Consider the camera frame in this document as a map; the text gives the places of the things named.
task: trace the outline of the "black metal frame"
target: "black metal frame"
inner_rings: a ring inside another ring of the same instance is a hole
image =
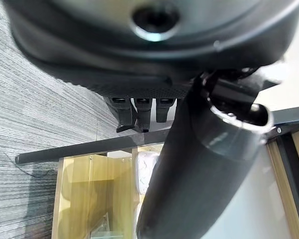
[[[270,140],[287,132],[299,130],[299,107],[274,111],[273,114],[276,127],[269,133]],[[163,143],[168,135],[168,132],[169,129],[164,129],[154,132],[138,133],[130,136],[22,153],[15,158],[15,162],[16,164],[51,162],[58,161],[60,158],[69,156],[101,154],[109,151],[131,149],[137,146]]]
[[[292,137],[299,131],[299,107],[274,112],[276,126],[269,139],[276,141],[299,216],[299,155]]]

